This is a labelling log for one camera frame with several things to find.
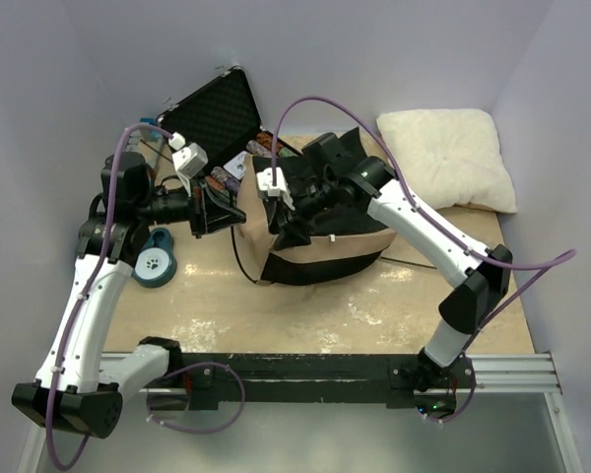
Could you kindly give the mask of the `beige fabric pet tent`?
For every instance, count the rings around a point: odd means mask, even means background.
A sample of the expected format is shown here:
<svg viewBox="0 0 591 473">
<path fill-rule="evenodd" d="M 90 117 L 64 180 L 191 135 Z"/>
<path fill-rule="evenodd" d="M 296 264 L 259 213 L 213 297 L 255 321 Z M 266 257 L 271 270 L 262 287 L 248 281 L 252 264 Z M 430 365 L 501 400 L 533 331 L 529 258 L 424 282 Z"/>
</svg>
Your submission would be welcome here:
<svg viewBox="0 0 591 473">
<path fill-rule="evenodd" d="M 246 158 L 237 194 L 237 206 L 246 214 L 246 223 L 237 228 L 253 251 L 262 281 L 306 286 L 345 278 L 367 268 L 392 244 L 395 232 L 338 204 L 313 221 L 310 245 L 276 249 L 279 232 L 270 230 L 270 203 L 261 200 L 256 188 L 256 173 L 270 167 L 268 158 Z"/>
</svg>

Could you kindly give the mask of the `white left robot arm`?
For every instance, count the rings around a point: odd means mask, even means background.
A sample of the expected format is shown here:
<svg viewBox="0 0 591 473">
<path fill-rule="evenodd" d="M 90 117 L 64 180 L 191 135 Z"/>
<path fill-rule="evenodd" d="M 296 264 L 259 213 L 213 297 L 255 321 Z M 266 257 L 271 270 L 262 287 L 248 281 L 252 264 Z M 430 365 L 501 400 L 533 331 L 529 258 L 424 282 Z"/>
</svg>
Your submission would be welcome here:
<svg viewBox="0 0 591 473">
<path fill-rule="evenodd" d="M 186 222 L 195 237 L 242 224 L 245 214 L 214 193 L 203 176 L 188 188 L 158 190 L 138 153 L 105 160 L 102 192 L 78 233 L 74 280 L 60 327 L 30 382 L 15 386 L 12 404 L 49 432 L 105 439 L 123 404 L 147 384 L 178 384 L 184 375 L 178 342 L 147 337 L 127 358 L 100 366 L 119 298 L 154 224 Z"/>
</svg>

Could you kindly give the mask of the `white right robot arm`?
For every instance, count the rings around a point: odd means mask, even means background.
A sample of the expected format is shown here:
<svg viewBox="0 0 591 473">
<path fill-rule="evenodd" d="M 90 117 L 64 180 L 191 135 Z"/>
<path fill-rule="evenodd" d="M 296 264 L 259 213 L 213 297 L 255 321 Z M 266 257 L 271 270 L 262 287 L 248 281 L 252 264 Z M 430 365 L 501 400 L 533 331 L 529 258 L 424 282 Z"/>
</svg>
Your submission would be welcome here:
<svg viewBox="0 0 591 473">
<path fill-rule="evenodd" d="M 481 323 L 507 295 L 511 252 L 463 234 L 412 191 L 403 190 L 392 167 L 374 156 L 357 161 L 333 133 L 307 144 L 303 156 L 313 180 L 301 196 L 292 196 L 279 166 L 268 166 L 255 177 L 259 195 L 274 205 L 270 230 L 276 235 L 275 248 L 308 244 L 312 220 L 338 205 L 356 209 L 404 238 L 452 288 L 438 306 L 440 320 L 418 354 L 415 371 L 419 390 L 442 386 L 454 375 L 453 364 Z"/>
</svg>

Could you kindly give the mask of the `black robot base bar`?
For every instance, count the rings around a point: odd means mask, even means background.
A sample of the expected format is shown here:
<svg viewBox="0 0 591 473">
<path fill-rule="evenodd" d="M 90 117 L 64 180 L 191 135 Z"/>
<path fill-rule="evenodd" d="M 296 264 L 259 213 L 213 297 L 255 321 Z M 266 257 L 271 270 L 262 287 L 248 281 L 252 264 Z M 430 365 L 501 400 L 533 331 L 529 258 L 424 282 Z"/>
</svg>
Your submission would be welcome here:
<svg viewBox="0 0 591 473">
<path fill-rule="evenodd" d="M 222 402 L 383 404 L 413 408 L 417 399 L 439 398 L 476 386 L 468 359 L 429 369 L 415 354 L 184 353 L 175 366 L 189 372 L 151 381 L 156 393 L 186 394 L 192 410 Z"/>
</svg>

